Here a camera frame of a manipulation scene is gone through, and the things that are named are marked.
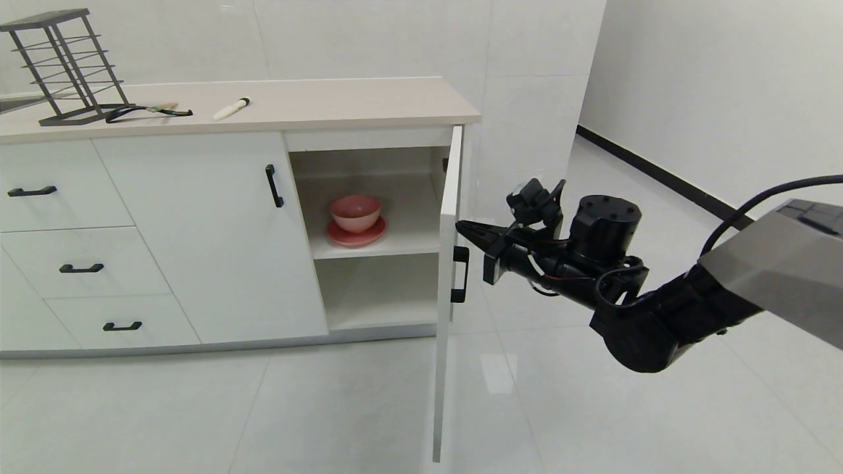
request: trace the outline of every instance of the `cabinet door handle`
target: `cabinet door handle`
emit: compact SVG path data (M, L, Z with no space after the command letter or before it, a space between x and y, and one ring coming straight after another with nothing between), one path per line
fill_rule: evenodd
M275 202L275 207L283 207L284 206L284 198L278 196L278 190L275 188L275 180L272 179L272 175L275 174L275 165L268 164L266 166L266 180L269 181L269 189L272 191L272 201Z
M48 194L52 194L58 191L58 188L55 186L46 186L38 191L24 191L19 187L12 189L11 191L7 192L9 197L27 197L27 196L46 196Z
M451 288L451 303L465 303L465 291L469 287L469 248L454 245L454 261L465 264L465 277L463 279L463 289Z
M105 323L105 326L103 326L103 331L106 331L106 332L107 331L137 331L138 329L141 328L142 324L143 323L141 321L135 321L135 322L132 323L131 326L116 327L116 326L114 326L113 322L109 322L109 323Z
M73 268L73 265L62 265L58 271L61 273L96 273L105 268L102 263L94 263L90 268Z

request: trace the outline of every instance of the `beige countertop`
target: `beige countertop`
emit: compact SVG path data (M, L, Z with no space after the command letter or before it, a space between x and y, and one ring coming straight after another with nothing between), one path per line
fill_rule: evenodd
M81 126L41 127L38 120L54 115L50 105L43 103L0 115L0 143L176 133L458 125L480 121L480 113L443 78L176 83L123 89L132 103L152 106L178 102L178 110L191 109L194 115L169 117L139 110L124 116L125 121L121 123L101 120ZM251 99L249 106L222 121L211 120L218 110L244 96ZM115 101L117 96L103 93L97 97L105 103ZM70 105L67 110L72 110L81 103L62 100L59 105L62 110Z

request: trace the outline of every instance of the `black cord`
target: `black cord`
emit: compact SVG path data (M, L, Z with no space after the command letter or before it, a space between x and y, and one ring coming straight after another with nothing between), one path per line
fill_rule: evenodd
M714 229L714 232L711 233L711 236L708 238L708 240L706 240L706 243L702 246L702 252L700 252L700 256L704 256L706 253L711 251L711 249L714 248L714 245L717 243L723 233L726 232L728 228L732 227L732 224L736 223L738 219L743 217L750 209L757 206L759 203L761 203L768 197L773 197L776 194L782 194L783 192L793 191L795 189L802 189L804 187L838 184L843 184L843 175L817 176L815 178L795 180L789 183L780 184L779 186L773 186L767 191L763 191L755 195L755 197L748 200L743 206L735 210L735 212L730 214L729 217L725 218L723 222L721 222L720 225L718 225L717 228Z
M533 291L535 291L538 294L541 294L541 295L544 295L544 296L561 296L558 293L547 293L547 292L541 291L535 285L533 285L533 282L528 281L527 283L529 283L529 287L532 288Z
M599 302L602 303L602 304L605 304L606 306L609 306L610 308L615 308L616 310L628 310L629 308L635 308L636 306L638 306L640 304L646 303L650 298L653 297L653 295L656 294L656 292L651 292L649 294L645 294L644 296L640 297L639 299L636 299L632 303L615 304L615 303L612 303L611 301L607 300L606 297L603 296L603 291L600 289L600 287L603 285L604 278L606 278L610 275L621 275L623 273L639 272L639 271L641 271L641 269L643 267L644 267L644 262L641 261L641 260L638 260L638 262L635 265L632 265L631 267L617 268L615 270L606 272L603 275L600 275L600 277L597 279L597 282L594 283L594 294L597 296L597 299L599 300Z
M146 107L143 105L127 105L125 107L119 107L111 111L109 115L105 118L105 123L114 123L118 118L128 114L129 112L134 112L135 110L147 110L150 112L158 112L159 114L165 114L168 116L178 116L178 117L187 117L193 115L193 110L170 110L170 109L160 109L158 107Z

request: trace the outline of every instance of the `cabinet shelf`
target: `cabinet shelf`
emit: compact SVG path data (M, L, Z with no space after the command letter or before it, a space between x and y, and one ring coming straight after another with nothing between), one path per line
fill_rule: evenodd
M328 328L434 324L438 255L316 262Z
M439 201L427 173L298 178L296 187L315 260L439 252ZM386 220L380 240L360 249L337 245L325 234L330 204L350 194L377 197Z

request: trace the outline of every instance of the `bowl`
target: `bowl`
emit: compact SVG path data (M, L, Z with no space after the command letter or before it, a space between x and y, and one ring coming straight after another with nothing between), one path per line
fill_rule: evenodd
M340 229L360 234L378 222L380 201L362 194L341 197L330 205L330 215Z

